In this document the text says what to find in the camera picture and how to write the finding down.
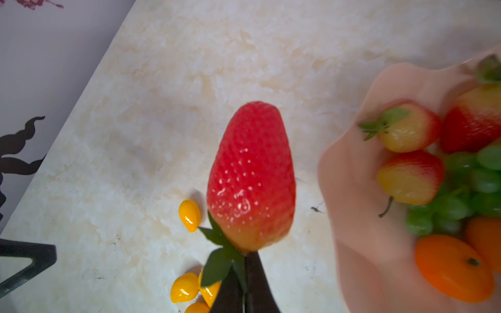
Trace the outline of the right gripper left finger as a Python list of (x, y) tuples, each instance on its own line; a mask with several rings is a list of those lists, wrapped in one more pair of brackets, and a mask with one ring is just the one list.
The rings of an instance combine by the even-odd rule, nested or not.
[(210, 313), (243, 313), (243, 290), (233, 269), (220, 286)]

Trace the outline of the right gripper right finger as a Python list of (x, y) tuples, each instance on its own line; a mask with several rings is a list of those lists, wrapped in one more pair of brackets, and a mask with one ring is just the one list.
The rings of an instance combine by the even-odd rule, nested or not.
[(245, 270), (247, 276), (245, 312), (280, 313), (257, 252), (250, 252), (245, 257)]

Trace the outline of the cluster red strawberry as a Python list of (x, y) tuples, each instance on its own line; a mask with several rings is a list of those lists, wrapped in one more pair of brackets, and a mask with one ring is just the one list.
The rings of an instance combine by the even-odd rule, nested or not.
[(377, 182), (389, 196), (384, 217), (394, 201), (425, 206), (438, 193), (445, 177), (445, 165), (436, 155), (424, 150), (399, 153), (387, 160), (377, 172)]

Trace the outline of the lone red strawberry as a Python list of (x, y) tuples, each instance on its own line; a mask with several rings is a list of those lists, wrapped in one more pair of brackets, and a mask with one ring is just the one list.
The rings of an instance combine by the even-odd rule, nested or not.
[(475, 75), (479, 86), (455, 98), (443, 119), (440, 149), (446, 154), (476, 153), (500, 138), (500, 58), (482, 59)]

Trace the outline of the green grape bunch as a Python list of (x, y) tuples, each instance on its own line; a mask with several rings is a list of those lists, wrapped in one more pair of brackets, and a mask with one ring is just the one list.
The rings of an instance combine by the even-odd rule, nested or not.
[(446, 177), (431, 203), (407, 206), (406, 229), (415, 236), (459, 237), (475, 216), (500, 217), (500, 139), (477, 153), (444, 157)]

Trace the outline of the small orange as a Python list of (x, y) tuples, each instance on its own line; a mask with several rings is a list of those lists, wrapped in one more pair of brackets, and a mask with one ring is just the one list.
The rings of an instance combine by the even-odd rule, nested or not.
[(414, 259), (424, 279), (445, 295), (479, 303), (494, 292), (494, 275), (484, 258), (465, 242), (446, 235), (420, 238)]

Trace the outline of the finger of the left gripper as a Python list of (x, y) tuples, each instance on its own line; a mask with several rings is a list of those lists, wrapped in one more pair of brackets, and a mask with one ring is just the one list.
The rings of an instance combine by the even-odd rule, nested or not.
[(1, 283), (1, 298), (21, 287), (57, 262), (55, 245), (1, 239), (1, 257), (26, 258), (31, 263)]

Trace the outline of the pale red strawberry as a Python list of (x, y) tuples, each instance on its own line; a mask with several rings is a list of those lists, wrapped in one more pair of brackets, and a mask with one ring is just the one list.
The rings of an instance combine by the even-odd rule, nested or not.
[(440, 135), (442, 120), (416, 103), (400, 103), (382, 111), (376, 119), (362, 121), (358, 127), (364, 140), (376, 137), (388, 150), (409, 153), (429, 147)]

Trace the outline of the pink leaf-shaped bowl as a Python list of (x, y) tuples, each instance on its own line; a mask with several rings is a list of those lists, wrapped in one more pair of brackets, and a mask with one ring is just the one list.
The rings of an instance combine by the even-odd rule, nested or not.
[[(495, 45), (441, 70), (409, 63), (384, 69), (373, 81), (355, 118), (370, 119), (390, 104), (413, 100), (438, 113), (475, 85), (474, 68)], [(385, 216), (387, 196), (376, 181), (390, 156), (376, 140), (365, 141), (357, 125), (325, 150), (318, 184), (330, 219), (336, 272), (349, 312), (499, 312), (500, 290), (481, 303), (452, 299), (433, 288), (414, 261), (415, 238), (404, 226), (405, 209), (394, 205)]]

